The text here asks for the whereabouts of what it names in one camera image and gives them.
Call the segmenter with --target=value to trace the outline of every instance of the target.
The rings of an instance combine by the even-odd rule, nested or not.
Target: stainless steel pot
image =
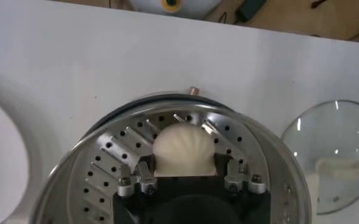
[[[247,177],[262,176],[270,223],[311,223],[305,177],[281,140],[251,118],[189,94],[145,97],[101,119],[51,173],[30,223],[113,223],[121,166],[133,172],[159,132],[178,122],[204,128],[217,153],[237,159]]]

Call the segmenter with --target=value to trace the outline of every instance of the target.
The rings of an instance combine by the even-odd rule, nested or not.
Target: white countertop
[[[191,85],[280,136],[317,103],[359,102],[359,43],[0,0],[0,105],[20,128],[31,160],[31,196],[7,223],[23,222],[53,166],[98,119],[136,97]],[[359,216],[359,201],[344,214]]]

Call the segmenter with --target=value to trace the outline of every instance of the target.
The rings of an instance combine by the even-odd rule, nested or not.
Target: white bowl
[[[18,206],[29,181],[29,160],[24,141],[0,108],[0,222]]]

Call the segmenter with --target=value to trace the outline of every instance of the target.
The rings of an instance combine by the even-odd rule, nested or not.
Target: steamed bun
[[[189,123],[165,128],[153,146],[156,177],[215,175],[215,144],[200,127]]]

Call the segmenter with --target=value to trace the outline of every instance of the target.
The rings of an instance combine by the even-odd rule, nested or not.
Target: metal bracket
[[[117,194],[120,197],[128,197],[135,193],[135,182],[130,176],[128,165],[121,165],[121,174],[118,180]]]
[[[233,194],[237,194],[243,189],[243,175],[239,174],[239,162],[235,159],[228,162],[224,187]]]
[[[145,161],[138,163],[136,171],[140,176],[138,182],[142,193],[146,195],[153,195],[157,188],[157,179],[151,174],[147,163]]]

